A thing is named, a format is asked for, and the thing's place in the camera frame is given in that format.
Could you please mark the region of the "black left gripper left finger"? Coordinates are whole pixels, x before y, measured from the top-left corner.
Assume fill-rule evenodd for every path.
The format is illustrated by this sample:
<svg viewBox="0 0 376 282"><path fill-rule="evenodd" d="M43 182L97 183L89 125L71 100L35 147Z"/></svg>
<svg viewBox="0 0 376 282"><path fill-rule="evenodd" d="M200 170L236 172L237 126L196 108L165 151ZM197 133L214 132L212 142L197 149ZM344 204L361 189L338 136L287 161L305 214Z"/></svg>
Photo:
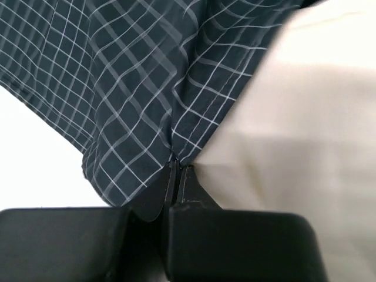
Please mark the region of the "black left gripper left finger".
<svg viewBox="0 0 376 282"><path fill-rule="evenodd" d="M174 168L123 207L1 212L2 281L166 281L160 218Z"/></svg>

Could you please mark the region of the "cream white pillow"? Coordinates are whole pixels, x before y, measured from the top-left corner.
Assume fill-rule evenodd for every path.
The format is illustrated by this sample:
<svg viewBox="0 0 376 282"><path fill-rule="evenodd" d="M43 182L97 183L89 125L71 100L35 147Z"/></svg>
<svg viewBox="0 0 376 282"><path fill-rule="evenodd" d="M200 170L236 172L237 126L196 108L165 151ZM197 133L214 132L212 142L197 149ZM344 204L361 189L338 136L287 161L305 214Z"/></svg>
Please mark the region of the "cream white pillow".
<svg viewBox="0 0 376 282"><path fill-rule="evenodd" d="M293 13L194 166L223 208L305 217L330 281L374 281L375 2Z"/></svg>

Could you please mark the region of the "dark plaid pillowcase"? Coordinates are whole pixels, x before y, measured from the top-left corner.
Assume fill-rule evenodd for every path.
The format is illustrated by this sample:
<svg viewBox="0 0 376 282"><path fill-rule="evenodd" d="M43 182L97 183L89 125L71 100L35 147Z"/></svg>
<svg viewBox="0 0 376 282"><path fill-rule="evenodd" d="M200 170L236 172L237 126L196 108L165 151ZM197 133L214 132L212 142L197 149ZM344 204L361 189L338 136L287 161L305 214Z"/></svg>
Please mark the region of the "dark plaid pillowcase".
<svg viewBox="0 0 376 282"><path fill-rule="evenodd" d="M112 206L199 154L307 1L2 1L1 85Z"/></svg>

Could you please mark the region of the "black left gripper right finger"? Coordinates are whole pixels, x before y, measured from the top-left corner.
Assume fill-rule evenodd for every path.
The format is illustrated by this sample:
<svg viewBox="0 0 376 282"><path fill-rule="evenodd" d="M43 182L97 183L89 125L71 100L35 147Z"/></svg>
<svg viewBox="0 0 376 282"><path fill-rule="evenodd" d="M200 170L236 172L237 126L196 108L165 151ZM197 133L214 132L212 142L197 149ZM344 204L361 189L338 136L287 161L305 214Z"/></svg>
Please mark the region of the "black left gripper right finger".
<svg viewBox="0 0 376 282"><path fill-rule="evenodd" d="M225 210L182 170L168 216L171 281L327 281L315 232L296 214Z"/></svg>

